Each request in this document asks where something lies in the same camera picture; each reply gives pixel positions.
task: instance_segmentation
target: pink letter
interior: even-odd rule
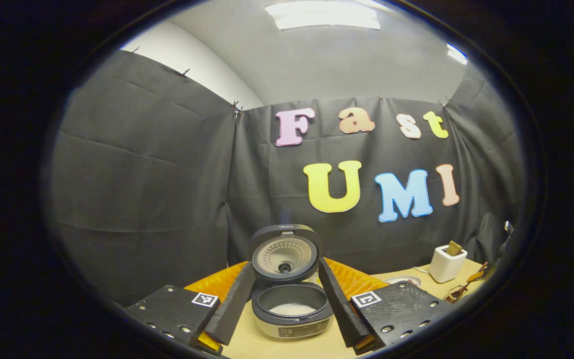
[[[453,166],[443,164],[435,168],[437,173],[442,177],[442,187],[444,188],[444,199],[442,204],[444,206],[453,206],[460,202],[460,196],[455,192],[455,184],[453,183]]]
[[[309,129],[307,118],[314,118],[314,116],[316,114],[311,108],[276,112],[276,117],[281,122],[281,135],[276,140],[276,146],[300,145],[302,137],[298,136],[296,129],[300,130],[301,134],[305,134]]]

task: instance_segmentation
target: blue letter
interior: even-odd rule
[[[398,218],[394,203],[404,218],[409,215],[411,203],[414,202],[411,214],[413,216],[426,216],[433,212],[429,204],[427,193],[427,171],[414,170],[409,174],[407,188],[402,186],[393,173],[380,173],[376,176],[376,183],[382,190],[382,214],[378,216],[380,222],[392,222]]]

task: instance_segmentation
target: white wall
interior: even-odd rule
[[[191,69],[187,77],[209,88],[237,107],[253,109],[264,106],[248,85],[214,51],[171,22],[161,22],[146,30],[121,50],[149,57],[180,73]]]

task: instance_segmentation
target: foam letter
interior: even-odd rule
[[[276,140],[276,146],[300,145],[302,137],[298,136],[296,129],[300,130],[301,134],[305,134],[309,130],[307,118],[314,118],[314,116],[316,114],[311,108],[276,112],[276,117],[281,122],[281,135]]]
[[[359,161],[343,161],[338,168],[344,171],[347,183],[347,194],[343,198],[332,198],[329,195],[330,164],[311,164],[303,168],[309,177],[309,202],[319,211],[326,213],[344,212],[352,209],[360,200],[360,181],[358,169],[362,167]]]
[[[345,134],[354,132],[368,132],[376,128],[376,123],[371,121],[369,114],[360,107],[349,107],[340,111],[338,117],[340,120],[340,130]]]
[[[396,116],[396,120],[398,120],[400,130],[406,137],[419,139],[422,136],[420,129],[415,125],[415,120],[410,115],[399,114]]]
[[[380,222],[392,222],[398,218],[394,203],[404,218],[409,215],[413,202],[413,216],[426,216],[433,212],[427,193],[427,171],[414,170],[409,174],[407,187],[403,187],[393,173],[381,173],[376,176],[376,183],[382,190],[382,213]]]
[[[460,196],[455,191],[455,183],[453,182],[453,166],[443,164],[435,168],[437,173],[442,177],[442,187],[444,187],[444,199],[442,204],[444,206],[453,206],[460,202]]]
[[[441,139],[446,139],[448,137],[448,132],[445,129],[442,129],[442,126],[440,125],[440,123],[442,123],[442,118],[440,116],[436,116],[433,111],[428,111],[424,116],[422,116],[422,118],[429,122],[429,126],[431,126],[433,134]]]

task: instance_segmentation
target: ceiling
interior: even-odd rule
[[[401,9],[376,5],[380,30],[278,30],[265,11],[278,2],[208,0],[168,21],[216,52],[265,105],[376,94],[443,102],[463,78],[447,41]]]

